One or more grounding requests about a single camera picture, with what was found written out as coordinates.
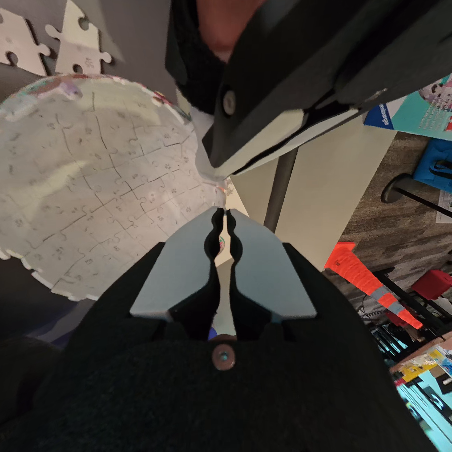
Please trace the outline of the printed instruction sign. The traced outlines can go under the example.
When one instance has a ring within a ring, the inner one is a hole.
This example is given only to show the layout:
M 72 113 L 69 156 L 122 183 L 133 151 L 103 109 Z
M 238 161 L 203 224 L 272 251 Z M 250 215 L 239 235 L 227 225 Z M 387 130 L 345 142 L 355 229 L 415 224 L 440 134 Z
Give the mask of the printed instruction sign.
M 452 194 L 447 191 L 441 190 L 438 198 L 438 206 L 447 210 L 449 213 L 452 213 Z M 438 212 L 436 214 L 436 223 L 451 224 L 452 218 Z

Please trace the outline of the puzzle instruction sheet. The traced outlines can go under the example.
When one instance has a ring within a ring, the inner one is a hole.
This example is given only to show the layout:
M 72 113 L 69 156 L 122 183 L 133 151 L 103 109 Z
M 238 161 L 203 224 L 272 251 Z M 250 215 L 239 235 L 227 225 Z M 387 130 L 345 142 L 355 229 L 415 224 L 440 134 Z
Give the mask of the puzzle instruction sheet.
M 232 180 L 230 177 L 226 179 L 226 210 L 236 209 L 244 215 L 248 216 L 246 208 L 238 194 Z M 225 262 L 228 262 L 232 259 L 230 254 L 230 235 L 227 230 L 227 217 L 226 214 L 223 217 L 223 229 L 221 234 L 219 235 L 219 243 L 220 243 L 220 251 L 218 255 L 215 257 L 215 265 L 219 267 Z

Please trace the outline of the colourful puzzle box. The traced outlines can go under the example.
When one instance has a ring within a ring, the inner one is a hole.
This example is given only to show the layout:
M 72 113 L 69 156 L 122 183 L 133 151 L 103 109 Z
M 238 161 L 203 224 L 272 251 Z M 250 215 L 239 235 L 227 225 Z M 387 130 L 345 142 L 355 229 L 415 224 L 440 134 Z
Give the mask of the colourful puzzle box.
M 452 140 L 452 76 L 370 110 L 364 125 Z

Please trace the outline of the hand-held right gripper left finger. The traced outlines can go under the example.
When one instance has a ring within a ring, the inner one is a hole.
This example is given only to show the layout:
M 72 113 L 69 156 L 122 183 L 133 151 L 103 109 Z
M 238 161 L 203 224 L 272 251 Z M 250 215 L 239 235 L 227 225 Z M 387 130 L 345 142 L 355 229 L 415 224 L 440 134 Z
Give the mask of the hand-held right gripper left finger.
M 215 258 L 224 213 L 211 207 L 166 241 L 129 310 L 131 317 L 178 323 L 190 339 L 208 339 L 220 302 Z

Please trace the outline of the person's left hand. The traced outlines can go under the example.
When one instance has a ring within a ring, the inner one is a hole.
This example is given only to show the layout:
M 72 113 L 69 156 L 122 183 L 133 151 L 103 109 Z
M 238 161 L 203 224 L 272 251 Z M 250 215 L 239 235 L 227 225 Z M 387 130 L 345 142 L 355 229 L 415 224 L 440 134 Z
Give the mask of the person's left hand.
M 263 0 L 197 0 L 199 32 L 213 54 L 228 63 L 234 47 Z

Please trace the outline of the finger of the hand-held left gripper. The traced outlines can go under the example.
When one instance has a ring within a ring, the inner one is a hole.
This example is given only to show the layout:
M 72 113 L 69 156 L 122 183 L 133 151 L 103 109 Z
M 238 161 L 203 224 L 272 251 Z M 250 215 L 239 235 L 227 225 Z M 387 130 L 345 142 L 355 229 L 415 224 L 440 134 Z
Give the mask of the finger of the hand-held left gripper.
M 288 139 L 284 144 L 279 143 L 276 146 L 276 150 L 270 150 L 268 155 L 258 155 L 256 161 L 250 161 L 242 168 L 235 170 L 231 173 L 231 175 L 240 175 L 246 171 L 257 168 L 269 161 L 273 161 L 292 150 L 297 150 L 301 145 L 306 144 L 313 139 L 324 135 L 325 133 L 334 130 L 340 125 L 362 115 L 364 112 L 358 109 L 350 109 L 344 113 L 341 113 L 337 116 L 326 119 L 325 121 L 321 121 L 317 124 L 309 126 L 305 130 L 297 133 L 293 138 Z
M 305 112 L 302 109 L 286 110 L 265 126 L 246 144 L 241 145 L 232 157 L 218 168 L 212 168 L 211 179 L 226 179 L 231 174 L 250 169 L 262 159 L 262 154 L 279 145 L 302 126 Z

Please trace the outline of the blue tote bag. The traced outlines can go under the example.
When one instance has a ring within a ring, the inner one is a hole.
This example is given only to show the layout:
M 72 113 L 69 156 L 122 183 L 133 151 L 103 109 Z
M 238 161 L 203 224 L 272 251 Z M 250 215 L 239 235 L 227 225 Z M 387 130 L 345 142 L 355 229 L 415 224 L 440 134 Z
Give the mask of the blue tote bag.
M 413 174 L 417 182 L 452 193 L 452 142 L 431 139 Z

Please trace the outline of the white puzzle piece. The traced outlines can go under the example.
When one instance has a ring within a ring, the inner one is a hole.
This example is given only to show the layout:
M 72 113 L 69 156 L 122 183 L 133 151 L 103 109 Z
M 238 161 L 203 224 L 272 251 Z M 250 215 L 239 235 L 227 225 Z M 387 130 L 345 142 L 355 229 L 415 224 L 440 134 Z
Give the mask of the white puzzle piece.
M 43 43 L 35 42 L 26 20 L 6 9 L 0 9 L 0 61 L 11 65 L 8 55 L 17 57 L 17 66 L 37 76 L 47 76 L 41 56 L 50 56 L 51 50 Z
M 111 55 L 100 50 L 98 28 L 90 22 L 87 29 L 82 28 L 81 20 L 85 18 L 84 12 L 73 1 L 68 0 L 61 31 L 50 24 L 45 26 L 47 35 L 60 42 L 56 73 L 75 73 L 74 67 L 78 66 L 83 74 L 99 75 L 102 73 L 101 62 L 112 62 Z

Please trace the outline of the red plastic bin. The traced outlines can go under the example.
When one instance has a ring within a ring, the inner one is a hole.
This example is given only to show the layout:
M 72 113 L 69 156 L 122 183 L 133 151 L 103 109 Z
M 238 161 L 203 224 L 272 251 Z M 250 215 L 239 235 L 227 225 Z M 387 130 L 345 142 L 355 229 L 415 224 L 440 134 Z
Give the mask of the red plastic bin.
M 432 269 L 420 277 L 411 288 L 414 292 L 427 300 L 436 300 L 451 287 L 451 275 L 439 269 Z

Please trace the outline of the wooden top table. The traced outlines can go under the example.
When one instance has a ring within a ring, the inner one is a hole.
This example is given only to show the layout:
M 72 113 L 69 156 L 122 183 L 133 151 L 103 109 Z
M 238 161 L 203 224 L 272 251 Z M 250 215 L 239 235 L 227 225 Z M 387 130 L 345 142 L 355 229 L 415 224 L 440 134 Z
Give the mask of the wooden top table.
M 452 333 L 434 339 L 410 354 L 391 369 L 395 386 L 405 386 L 424 373 L 430 373 L 442 393 L 451 392 L 452 382 Z

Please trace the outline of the colourful puzzle ball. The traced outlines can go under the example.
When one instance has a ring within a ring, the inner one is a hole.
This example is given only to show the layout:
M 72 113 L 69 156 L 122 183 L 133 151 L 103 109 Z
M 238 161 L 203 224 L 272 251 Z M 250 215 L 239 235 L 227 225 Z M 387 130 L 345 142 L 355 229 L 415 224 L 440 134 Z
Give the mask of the colourful puzzle ball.
M 191 119 L 111 76 L 41 79 L 1 103 L 1 258 L 53 293 L 98 300 L 227 183 L 203 178 Z

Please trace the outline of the orange traffic cone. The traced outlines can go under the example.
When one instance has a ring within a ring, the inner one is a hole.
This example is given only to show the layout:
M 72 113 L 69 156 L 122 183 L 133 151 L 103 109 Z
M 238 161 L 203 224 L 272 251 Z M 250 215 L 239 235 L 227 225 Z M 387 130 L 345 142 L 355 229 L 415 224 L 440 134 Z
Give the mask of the orange traffic cone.
M 355 243 L 353 242 L 338 242 L 328 257 L 324 268 L 340 275 L 405 324 L 416 330 L 421 329 L 422 323 L 397 301 L 389 289 L 354 254 L 354 247 Z

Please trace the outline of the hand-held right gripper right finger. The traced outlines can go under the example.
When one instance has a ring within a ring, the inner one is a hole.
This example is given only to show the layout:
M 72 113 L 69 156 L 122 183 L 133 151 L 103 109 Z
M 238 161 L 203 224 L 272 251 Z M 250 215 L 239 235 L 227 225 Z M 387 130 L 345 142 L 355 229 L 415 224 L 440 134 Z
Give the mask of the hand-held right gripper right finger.
M 239 340 L 259 339 L 269 324 L 314 319 L 317 310 L 286 249 L 268 228 L 236 209 L 227 211 L 230 309 Z

